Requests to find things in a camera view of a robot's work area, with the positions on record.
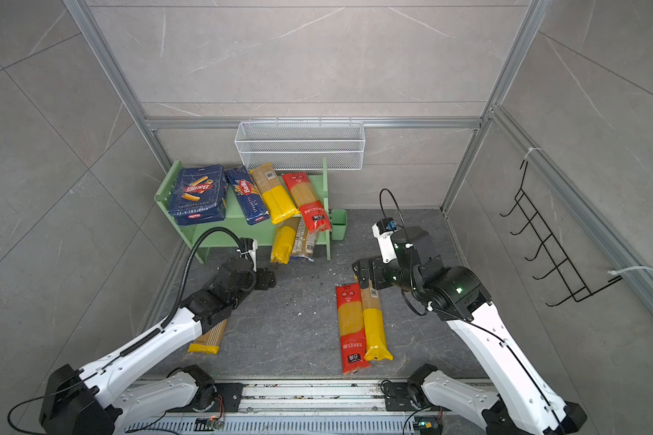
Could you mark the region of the blue Barilla spaghetti package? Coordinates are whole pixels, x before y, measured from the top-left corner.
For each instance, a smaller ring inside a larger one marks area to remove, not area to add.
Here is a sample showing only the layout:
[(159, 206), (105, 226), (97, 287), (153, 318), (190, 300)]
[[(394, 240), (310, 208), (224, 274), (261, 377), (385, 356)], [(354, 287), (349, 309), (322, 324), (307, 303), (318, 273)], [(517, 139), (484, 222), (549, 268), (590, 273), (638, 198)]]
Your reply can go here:
[(225, 170), (225, 175), (247, 223), (253, 226), (268, 220), (270, 212), (249, 171), (244, 166), (237, 166)]

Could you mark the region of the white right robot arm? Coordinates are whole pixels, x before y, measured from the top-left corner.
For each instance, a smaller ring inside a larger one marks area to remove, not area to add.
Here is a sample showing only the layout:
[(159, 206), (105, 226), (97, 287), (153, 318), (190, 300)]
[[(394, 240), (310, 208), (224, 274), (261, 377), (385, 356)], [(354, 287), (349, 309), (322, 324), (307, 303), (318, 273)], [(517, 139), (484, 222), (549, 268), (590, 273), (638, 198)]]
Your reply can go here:
[(580, 404), (566, 402), (538, 373), (505, 327), (492, 297), (464, 266), (444, 265), (430, 234), (390, 218), (372, 227), (377, 257), (359, 259), (353, 270), (364, 289), (398, 287), (437, 315), (464, 341), (495, 390), (455, 380), (425, 364), (407, 380), (413, 406), (443, 408), (488, 434), (573, 434), (587, 420)]

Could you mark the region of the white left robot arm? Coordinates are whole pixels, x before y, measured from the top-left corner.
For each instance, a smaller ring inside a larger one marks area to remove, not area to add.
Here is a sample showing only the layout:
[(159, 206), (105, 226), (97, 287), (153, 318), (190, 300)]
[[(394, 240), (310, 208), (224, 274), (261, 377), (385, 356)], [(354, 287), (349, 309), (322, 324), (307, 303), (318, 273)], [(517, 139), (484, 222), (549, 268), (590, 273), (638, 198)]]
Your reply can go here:
[(39, 414), (42, 428), (48, 434), (114, 434), (168, 410), (207, 411), (219, 404), (214, 379), (196, 364), (152, 384), (135, 382), (227, 320), (251, 292), (276, 282), (274, 268), (256, 268), (247, 258), (228, 260), (204, 288), (179, 302), (171, 318), (79, 369), (66, 364), (53, 372)]

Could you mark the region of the blue Barilla pasta box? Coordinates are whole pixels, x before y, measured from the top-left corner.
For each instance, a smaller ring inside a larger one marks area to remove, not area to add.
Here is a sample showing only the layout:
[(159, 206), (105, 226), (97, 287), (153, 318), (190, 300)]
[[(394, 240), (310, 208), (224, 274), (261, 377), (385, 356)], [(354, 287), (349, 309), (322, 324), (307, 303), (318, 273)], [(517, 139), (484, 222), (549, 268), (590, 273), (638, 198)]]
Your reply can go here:
[(182, 168), (177, 176), (168, 214), (181, 226), (223, 221), (228, 180), (222, 165)]

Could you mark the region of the red spaghetti package top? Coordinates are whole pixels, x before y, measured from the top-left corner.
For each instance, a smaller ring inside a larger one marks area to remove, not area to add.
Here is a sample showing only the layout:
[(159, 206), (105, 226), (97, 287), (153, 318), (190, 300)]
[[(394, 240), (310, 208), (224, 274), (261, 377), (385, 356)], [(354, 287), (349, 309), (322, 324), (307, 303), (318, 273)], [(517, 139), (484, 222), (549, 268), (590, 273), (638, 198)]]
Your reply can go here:
[(328, 212), (317, 197), (306, 172), (292, 172), (282, 175), (283, 181), (295, 201), (310, 233), (331, 230)]

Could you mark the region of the yellow brown spaghetti package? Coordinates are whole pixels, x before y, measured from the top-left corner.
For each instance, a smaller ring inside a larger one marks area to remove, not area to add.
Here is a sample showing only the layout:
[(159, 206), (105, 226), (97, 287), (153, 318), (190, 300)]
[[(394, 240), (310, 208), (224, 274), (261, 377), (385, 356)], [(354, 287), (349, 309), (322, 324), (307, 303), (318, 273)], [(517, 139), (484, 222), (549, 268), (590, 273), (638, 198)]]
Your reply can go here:
[(299, 210), (271, 163), (263, 164), (251, 170), (250, 176), (258, 188), (268, 212), (270, 212), (271, 222), (274, 225), (299, 215)]

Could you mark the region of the yellow Pastatime spaghetti package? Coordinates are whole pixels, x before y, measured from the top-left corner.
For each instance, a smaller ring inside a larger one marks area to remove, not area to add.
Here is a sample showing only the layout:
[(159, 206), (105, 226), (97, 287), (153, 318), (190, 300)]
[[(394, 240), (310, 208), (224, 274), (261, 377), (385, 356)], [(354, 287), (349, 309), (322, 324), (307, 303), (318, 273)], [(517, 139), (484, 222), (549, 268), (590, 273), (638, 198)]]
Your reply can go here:
[(221, 349), (221, 341), (226, 331), (228, 320), (225, 319), (208, 333), (194, 340), (188, 348), (188, 353), (204, 353), (205, 355), (217, 355)]

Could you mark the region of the clear grey spaghetti package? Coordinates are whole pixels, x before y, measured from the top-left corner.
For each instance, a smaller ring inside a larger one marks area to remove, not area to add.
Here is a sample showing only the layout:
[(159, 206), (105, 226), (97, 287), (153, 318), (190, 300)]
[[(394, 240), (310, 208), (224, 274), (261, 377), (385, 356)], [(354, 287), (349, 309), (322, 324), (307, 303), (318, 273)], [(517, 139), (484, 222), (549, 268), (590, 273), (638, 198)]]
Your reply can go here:
[(300, 218), (290, 259), (312, 262), (314, 260), (314, 248), (318, 237), (319, 232), (310, 232), (304, 219)]

